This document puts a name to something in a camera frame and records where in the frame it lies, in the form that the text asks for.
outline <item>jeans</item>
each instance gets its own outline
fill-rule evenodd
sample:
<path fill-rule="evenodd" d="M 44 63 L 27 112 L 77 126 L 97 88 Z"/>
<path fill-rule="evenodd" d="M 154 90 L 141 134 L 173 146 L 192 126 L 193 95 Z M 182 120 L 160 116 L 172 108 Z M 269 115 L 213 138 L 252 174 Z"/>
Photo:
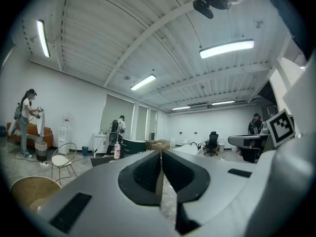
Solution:
<path fill-rule="evenodd" d="M 30 154 L 26 148 L 26 131 L 28 128 L 29 119 L 21 115 L 19 119 L 20 129 L 21 129 L 21 149 L 20 152 L 24 157 L 28 157 Z"/>
<path fill-rule="evenodd" d="M 121 144 L 121 142 L 122 142 L 122 136 L 121 136 L 121 135 L 118 135 L 118 143 Z M 110 154 L 111 154 L 111 151 L 112 151 L 113 147 L 114 147 L 114 146 L 111 146 L 111 145 L 108 146 L 107 155 L 110 155 Z"/>

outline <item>blue bin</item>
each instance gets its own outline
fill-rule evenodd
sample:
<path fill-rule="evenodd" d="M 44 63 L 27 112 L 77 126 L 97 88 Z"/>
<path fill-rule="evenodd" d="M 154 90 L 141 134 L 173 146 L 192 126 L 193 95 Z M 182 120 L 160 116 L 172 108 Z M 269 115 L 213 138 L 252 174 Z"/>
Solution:
<path fill-rule="evenodd" d="M 0 137 L 5 137 L 5 126 L 0 125 Z"/>
<path fill-rule="evenodd" d="M 82 155 L 88 156 L 88 147 L 82 147 Z"/>

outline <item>ceiling light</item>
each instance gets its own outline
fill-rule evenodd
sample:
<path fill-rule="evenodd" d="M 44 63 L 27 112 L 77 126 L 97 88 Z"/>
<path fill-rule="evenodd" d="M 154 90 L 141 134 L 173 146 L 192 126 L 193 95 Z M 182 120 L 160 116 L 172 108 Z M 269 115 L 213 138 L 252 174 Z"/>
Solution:
<path fill-rule="evenodd" d="M 185 107 L 177 107 L 177 108 L 172 108 L 173 111 L 176 111 L 176 110 L 183 110 L 183 109 L 189 109 L 190 106 L 185 106 Z"/>
<path fill-rule="evenodd" d="M 202 49 L 199 54 L 201 58 L 204 59 L 221 53 L 251 49 L 254 45 L 255 41 L 253 39 L 238 40 Z"/>
<path fill-rule="evenodd" d="M 234 102 L 235 102 L 235 100 L 232 100 L 232 101 L 226 101 L 226 102 L 212 103 L 212 105 L 224 105 L 224 104 L 231 104 Z"/>
<path fill-rule="evenodd" d="M 44 21 L 40 19 L 37 21 L 37 24 L 38 24 L 38 33 L 39 33 L 41 47 L 43 48 L 45 56 L 50 57 L 50 53 L 49 53 L 47 41 L 46 41 Z"/>
<path fill-rule="evenodd" d="M 144 86 L 145 84 L 148 84 L 149 82 L 151 82 L 155 79 L 156 79 L 156 77 L 154 75 L 150 75 L 146 79 L 144 79 L 141 82 L 139 82 L 138 84 L 136 84 L 135 86 L 131 87 L 131 90 L 137 90 L 141 86 Z"/>

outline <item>woman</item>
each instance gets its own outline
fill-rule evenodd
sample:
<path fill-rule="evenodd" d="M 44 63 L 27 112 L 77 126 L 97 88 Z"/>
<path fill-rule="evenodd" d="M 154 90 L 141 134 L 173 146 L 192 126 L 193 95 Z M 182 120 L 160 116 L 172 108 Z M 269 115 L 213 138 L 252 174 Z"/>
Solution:
<path fill-rule="evenodd" d="M 21 103 L 20 103 L 20 111 L 21 116 L 19 119 L 20 129 L 21 129 L 21 154 L 25 158 L 32 158 L 33 156 L 30 155 L 27 152 L 26 148 L 26 131 L 29 123 L 29 115 L 35 116 L 36 118 L 39 118 L 38 115 L 35 115 L 35 112 L 37 109 L 31 109 L 32 102 L 31 100 L 35 99 L 35 96 L 37 96 L 35 90 L 29 89 L 27 92 L 25 92 L 25 95 L 23 96 Z"/>

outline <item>backpack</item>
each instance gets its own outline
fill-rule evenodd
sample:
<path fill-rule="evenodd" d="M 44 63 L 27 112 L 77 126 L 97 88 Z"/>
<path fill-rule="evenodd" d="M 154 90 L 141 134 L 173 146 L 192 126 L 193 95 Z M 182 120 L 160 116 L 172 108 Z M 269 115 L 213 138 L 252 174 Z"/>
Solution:
<path fill-rule="evenodd" d="M 249 125 L 248 125 L 248 134 L 257 134 L 258 133 L 258 128 L 255 125 L 255 122 L 257 121 L 257 119 L 253 119 Z"/>
<path fill-rule="evenodd" d="M 112 130 L 111 132 L 118 132 L 119 122 L 117 120 L 114 120 L 112 122 Z"/>
<path fill-rule="evenodd" d="M 18 103 L 17 108 L 15 108 L 14 119 L 19 119 L 21 117 L 20 104 Z"/>

